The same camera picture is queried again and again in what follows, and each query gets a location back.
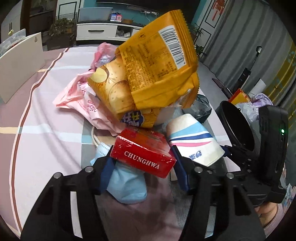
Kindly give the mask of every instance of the television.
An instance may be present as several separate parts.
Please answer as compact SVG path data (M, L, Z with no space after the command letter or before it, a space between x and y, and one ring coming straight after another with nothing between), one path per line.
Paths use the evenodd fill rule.
M155 10L161 14L181 9L185 20L191 23L200 0L96 0L97 3L121 3L144 9Z

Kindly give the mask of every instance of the potted plant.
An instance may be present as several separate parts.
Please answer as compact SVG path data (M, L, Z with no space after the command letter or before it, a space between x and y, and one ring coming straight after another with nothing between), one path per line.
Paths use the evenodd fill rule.
M201 27L199 27L196 23L195 24L189 24L189 31L191 33L192 40L195 41L199 36L204 35L204 32ZM196 54L200 56L201 54L206 55L206 53L203 52L204 47L203 46L196 46Z
M47 50L73 46L75 25L73 19L60 18L50 26L50 39L47 40Z

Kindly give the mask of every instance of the person's arm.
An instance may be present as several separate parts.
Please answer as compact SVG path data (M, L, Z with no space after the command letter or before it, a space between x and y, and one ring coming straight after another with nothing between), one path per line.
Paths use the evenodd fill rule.
M284 216L283 206L281 204L268 202L255 208L255 210L264 227L265 235L268 237Z

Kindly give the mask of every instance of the barcode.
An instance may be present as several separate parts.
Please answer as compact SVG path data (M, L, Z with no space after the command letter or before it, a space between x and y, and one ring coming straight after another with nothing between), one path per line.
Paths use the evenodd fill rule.
M171 55L174 58L177 69L186 65L184 52L180 44L180 39L176 33L176 29L173 25L167 26L159 31L160 36L164 40L167 48L170 50Z

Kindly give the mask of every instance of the yellow curtain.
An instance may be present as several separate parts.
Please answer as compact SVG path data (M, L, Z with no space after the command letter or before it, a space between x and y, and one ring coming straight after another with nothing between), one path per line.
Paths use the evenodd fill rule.
M287 93L296 72L296 46L292 42L290 51L272 83L264 90L273 104L278 105L282 95ZM283 106L289 113L289 127L296 121L296 93L290 98L288 105Z

